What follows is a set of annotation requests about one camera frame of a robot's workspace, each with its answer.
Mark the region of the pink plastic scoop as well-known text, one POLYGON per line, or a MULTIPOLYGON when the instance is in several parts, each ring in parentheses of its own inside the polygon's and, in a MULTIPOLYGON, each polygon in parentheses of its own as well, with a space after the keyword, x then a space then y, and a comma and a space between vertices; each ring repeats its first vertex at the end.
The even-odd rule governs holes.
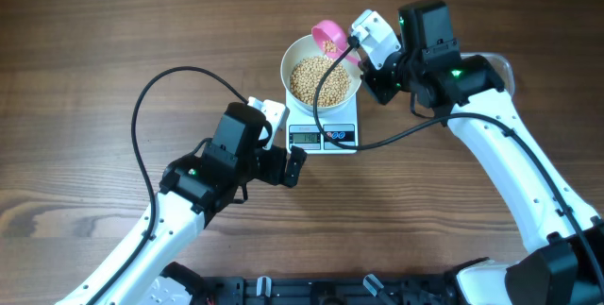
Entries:
POLYGON ((311 36, 320 50, 331 59, 339 58, 348 48, 348 34, 335 22, 323 20, 311 29, 311 36), (326 54, 323 51, 322 42, 332 40, 338 47, 335 54, 326 54))

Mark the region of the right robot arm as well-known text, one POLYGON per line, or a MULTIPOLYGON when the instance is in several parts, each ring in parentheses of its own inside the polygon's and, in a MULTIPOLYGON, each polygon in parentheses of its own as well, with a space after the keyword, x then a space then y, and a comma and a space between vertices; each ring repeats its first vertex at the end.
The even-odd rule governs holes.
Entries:
POLYGON ((366 53, 362 79, 388 103, 406 92, 474 154, 504 199, 527 256, 481 260, 454 275, 468 304, 599 304, 603 220, 562 178, 523 124, 501 75, 464 57, 446 3, 403 6, 391 27, 367 10, 351 26, 366 53))

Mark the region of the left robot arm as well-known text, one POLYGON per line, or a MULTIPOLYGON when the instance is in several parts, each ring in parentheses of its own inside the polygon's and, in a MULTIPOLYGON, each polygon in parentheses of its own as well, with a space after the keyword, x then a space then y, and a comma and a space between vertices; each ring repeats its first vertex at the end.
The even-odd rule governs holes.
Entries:
POLYGON ((65 304, 137 304, 166 265, 257 179, 296 185, 307 154, 274 144, 288 108, 250 98, 228 105, 199 156, 171 162, 159 192, 135 227, 97 269, 62 301, 65 304))

